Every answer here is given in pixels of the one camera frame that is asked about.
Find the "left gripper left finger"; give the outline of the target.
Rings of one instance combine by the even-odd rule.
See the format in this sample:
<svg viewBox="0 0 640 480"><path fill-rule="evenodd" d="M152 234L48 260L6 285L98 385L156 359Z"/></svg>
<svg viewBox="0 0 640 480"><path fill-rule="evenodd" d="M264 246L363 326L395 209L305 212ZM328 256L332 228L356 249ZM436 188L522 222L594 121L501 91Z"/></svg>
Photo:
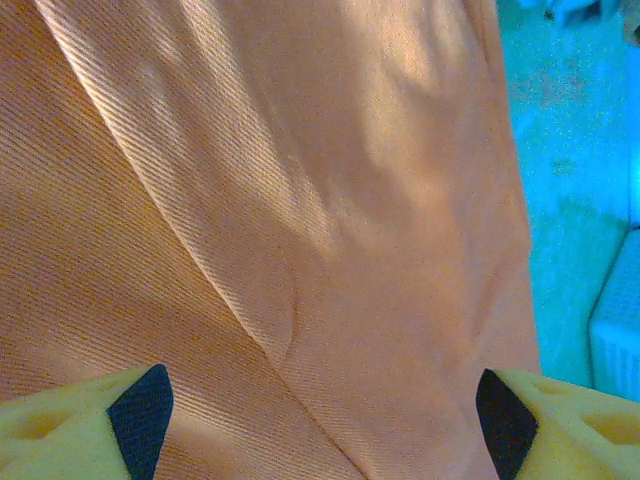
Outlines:
<svg viewBox="0 0 640 480"><path fill-rule="evenodd" d="M0 480L153 480L173 410L162 364L0 404Z"/></svg>

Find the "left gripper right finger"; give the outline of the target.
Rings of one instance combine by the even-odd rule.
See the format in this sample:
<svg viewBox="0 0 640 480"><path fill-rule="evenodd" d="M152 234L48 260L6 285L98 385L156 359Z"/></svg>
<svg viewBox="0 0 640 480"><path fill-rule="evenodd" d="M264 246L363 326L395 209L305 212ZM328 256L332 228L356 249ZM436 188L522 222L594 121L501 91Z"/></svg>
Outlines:
<svg viewBox="0 0 640 480"><path fill-rule="evenodd" d="M476 410L499 480L640 480L640 403L486 369Z"/></svg>

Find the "orange trousers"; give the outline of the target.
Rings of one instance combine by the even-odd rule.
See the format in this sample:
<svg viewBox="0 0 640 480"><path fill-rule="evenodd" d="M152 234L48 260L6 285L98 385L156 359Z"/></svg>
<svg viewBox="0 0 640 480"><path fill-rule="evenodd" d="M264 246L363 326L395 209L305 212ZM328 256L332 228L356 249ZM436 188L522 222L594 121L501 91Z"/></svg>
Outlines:
<svg viewBox="0 0 640 480"><path fill-rule="evenodd" d="M496 0L0 0L0 401L162 363L162 480L497 480L529 254Z"/></svg>

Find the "teal plastic basket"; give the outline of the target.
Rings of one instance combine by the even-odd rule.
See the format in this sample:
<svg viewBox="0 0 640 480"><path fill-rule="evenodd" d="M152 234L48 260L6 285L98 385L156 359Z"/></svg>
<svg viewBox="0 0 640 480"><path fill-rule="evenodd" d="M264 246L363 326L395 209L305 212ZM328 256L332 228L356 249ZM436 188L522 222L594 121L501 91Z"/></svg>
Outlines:
<svg viewBox="0 0 640 480"><path fill-rule="evenodd" d="M594 387L640 403L640 228L626 236L590 322Z"/></svg>

